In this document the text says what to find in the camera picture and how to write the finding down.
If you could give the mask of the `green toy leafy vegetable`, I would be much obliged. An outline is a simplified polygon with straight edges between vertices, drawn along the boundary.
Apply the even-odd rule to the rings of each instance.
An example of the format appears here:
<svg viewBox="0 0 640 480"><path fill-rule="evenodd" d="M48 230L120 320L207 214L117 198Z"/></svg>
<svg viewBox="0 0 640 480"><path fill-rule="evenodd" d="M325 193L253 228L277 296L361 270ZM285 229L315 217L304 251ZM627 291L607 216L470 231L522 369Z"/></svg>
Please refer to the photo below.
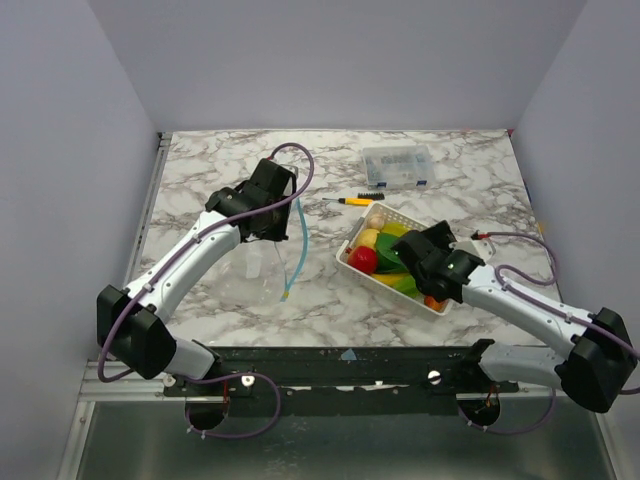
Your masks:
<svg viewBox="0 0 640 480"><path fill-rule="evenodd" d="M407 267L402 263L398 254L392 249L398 237L380 233L376 242L375 251L378 257L378 267L374 273L402 273L407 272L408 277L396 283L392 289L410 298L420 295L414 278L408 272Z"/></svg>

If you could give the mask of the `clear zip top bag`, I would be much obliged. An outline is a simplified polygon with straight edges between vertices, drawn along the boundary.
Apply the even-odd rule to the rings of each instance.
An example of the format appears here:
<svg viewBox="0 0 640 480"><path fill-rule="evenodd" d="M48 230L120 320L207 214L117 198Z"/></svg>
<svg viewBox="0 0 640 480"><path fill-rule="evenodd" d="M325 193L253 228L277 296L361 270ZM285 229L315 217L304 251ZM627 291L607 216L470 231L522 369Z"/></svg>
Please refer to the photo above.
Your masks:
<svg viewBox="0 0 640 480"><path fill-rule="evenodd" d="M212 268L210 293L223 305L271 306L286 302L306 262L310 235L300 199L294 202L294 226L300 230L297 257L282 253L277 242L241 244Z"/></svg>

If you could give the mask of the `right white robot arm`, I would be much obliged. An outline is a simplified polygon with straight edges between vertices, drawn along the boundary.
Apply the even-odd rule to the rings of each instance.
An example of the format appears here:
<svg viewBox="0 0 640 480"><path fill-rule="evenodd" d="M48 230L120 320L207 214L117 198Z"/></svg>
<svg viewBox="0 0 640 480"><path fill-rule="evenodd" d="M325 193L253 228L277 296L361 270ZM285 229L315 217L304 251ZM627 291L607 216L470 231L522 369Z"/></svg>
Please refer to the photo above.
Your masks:
<svg viewBox="0 0 640 480"><path fill-rule="evenodd" d="M447 222L411 230L392 246L418 291L438 302L455 301L500 317L541 341L541 346L493 342L464 362L460 379L480 392L496 382L524 382L563 391L579 406L606 413L637 367L622 317L597 313L545 297L503 276L488 264L493 233L458 241Z"/></svg>

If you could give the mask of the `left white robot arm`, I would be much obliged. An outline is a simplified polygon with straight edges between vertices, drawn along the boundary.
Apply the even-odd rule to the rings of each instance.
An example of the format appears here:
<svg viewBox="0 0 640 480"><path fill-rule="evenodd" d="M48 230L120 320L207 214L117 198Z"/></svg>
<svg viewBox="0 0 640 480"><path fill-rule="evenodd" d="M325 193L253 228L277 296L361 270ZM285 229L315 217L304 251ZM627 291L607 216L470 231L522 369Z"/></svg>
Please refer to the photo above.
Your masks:
<svg viewBox="0 0 640 480"><path fill-rule="evenodd" d="M187 377L201 395L222 380L215 354L195 341L174 337L166 323L186 294L227 253L249 238L286 239L297 174L266 158L251 177L211 194L185 236L144 275L97 298L99 360L113 356L145 379L161 373Z"/></svg>

